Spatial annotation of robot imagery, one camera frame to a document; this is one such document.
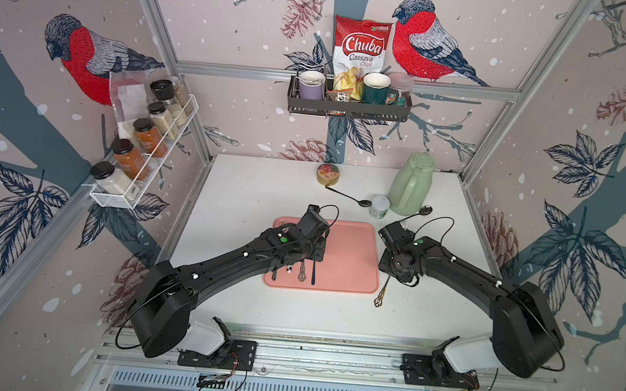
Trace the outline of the gold fork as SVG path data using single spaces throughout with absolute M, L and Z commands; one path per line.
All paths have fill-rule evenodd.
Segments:
M 376 308 L 381 308 L 384 305 L 384 298 L 386 297 L 387 286 L 389 285 L 390 279 L 390 276 L 386 278 L 385 284 L 383 285 L 383 287 L 381 287 L 379 293 L 374 299 L 374 306 Z

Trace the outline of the pink plastic tray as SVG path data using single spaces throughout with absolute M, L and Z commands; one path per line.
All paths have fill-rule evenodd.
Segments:
M 312 286 L 312 261 L 305 262 L 306 281 L 297 280 L 301 262 L 293 266 L 293 272 L 285 268 L 277 272 L 272 281 L 270 272 L 263 282 L 271 288 L 299 289 L 318 292 L 341 292 L 370 294 L 379 288 L 377 232 L 368 223 L 336 222 L 326 243 L 326 254 L 317 262 L 316 284 Z

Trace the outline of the black spoon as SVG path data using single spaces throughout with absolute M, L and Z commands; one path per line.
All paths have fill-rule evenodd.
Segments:
M 358 200 L 358 199 L 356 199 L 356 198 L 354 198 L 354 197 L 351 197 L 351 196 L 350 196 L 350 195 L 348 195 L 348 194 L 344 194 L 344 193 L 342 193 L 342 192 L 339 192 L 339 190 L 336 190 L 336 189 L 332 188 L 331 186 L 327 186 L 327 187 L 326 187 L 326 189 L 327 189 L 327 191 L 331 191 L 331 192 L 333 192 L 333 193 L 337 193 L 337 194 L 339 194 L 340 196 L 343 196 L 343 197 L 345 197 L 345 198 L 348 198 L 348 199 L 350 199 L 350 200 L 353 200 L 353 201 L 354 201 L 357 205 L 359 205 L 359 207 L 362 207 L 362 208 L 370 208 L 370 207 L 372 206 L 372 202 L 371 202 L 370 200 Z

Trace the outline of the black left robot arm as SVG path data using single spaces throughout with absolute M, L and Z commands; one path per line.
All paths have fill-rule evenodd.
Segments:
M 243 247 L 204 262 L 174 268 L 167 260 L 147 272 L 128 304 L 130 323 L 147 358 L 176 348 L 202 356 L 228 351 L 230 334 L 217 317 L 192 313 L 207 299 L 239 282 L 299 262 L 321 262 L 331 223 L 311 205 L 297 223 L 270 228 Z

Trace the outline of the gold spoon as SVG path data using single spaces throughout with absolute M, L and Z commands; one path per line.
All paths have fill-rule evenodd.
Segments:
M 316 270 L 317 270 L 317 263 L 316 262 L 312 262 L 312 270 L 311 270 L 311 281 L 310 284 L 312 286 L 314 286 L 316 284 Z

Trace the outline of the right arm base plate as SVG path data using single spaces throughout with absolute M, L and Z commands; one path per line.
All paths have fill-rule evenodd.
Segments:
M 458 339 L 459 337 L 453 337 L 444 341 L 429 355 L 401 355 L 399 370 L 403 373 L 406 385 L 456 388 L 459 391 L 478 390 L 479 380 L 475 371 L 459 373 L 446 358 L 447 346 Z

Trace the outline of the ornate silver fork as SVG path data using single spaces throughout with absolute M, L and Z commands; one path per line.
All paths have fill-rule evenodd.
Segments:
M 299 280 L 299 282 L 306 281 L 306 268 L 305 268 L 305 266 L 306 266 L 305 262 L 301 262 L 301 266 L 300 266 L 298 277 L 297 277 L 297 280 Z

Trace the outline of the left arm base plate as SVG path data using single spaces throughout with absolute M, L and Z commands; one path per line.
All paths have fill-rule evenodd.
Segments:
M 251 371 L 258 344 L 233 338 L 218 317 L 191 319 L 186 337 L 177 346 L 178 365 Z

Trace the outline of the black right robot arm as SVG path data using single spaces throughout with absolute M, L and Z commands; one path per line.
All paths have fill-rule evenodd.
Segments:
M 390 278 L 415 285 L 424 276 L 449 286 L 486 312 L 490 333 L 454 337 L 431 354 L 431 372 L 438 382 L 446 377 L 502 366 L 521 378 L 547 368 L 561 354 L 563 335 L 544 293 L 533 283 L 507 283 L 455 256 L 442 243 L 416 236 L 399 222 L 379 230 L 385 251 L 379 270 Z

